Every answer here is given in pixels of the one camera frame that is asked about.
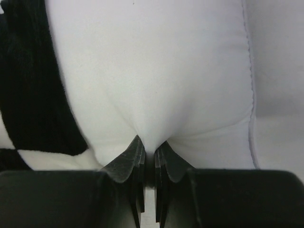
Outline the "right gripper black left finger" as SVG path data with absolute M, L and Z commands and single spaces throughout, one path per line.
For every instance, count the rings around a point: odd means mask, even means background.
M 139 228 L 145 202 L 146 152 L 139 136 L 101 170 L 97 185 L 97 227 Z

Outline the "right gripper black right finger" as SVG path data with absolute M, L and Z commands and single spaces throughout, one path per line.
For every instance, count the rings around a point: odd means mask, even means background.
M 164 142 L 154 154 L 156 221 L 161 228 L 202 227 L 194 168 Z

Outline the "white pillow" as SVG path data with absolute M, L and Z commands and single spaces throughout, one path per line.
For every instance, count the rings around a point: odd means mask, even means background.
M 254 169 L 242 0 L 48 0 L 76 121 L 106 165 L 139 136 L 198 168 Z

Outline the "black white checkered pillowcase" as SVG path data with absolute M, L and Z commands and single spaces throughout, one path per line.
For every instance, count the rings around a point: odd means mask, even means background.
M 69 107 L 46 4 L 0 3 L 0 169 L 98 170 Z

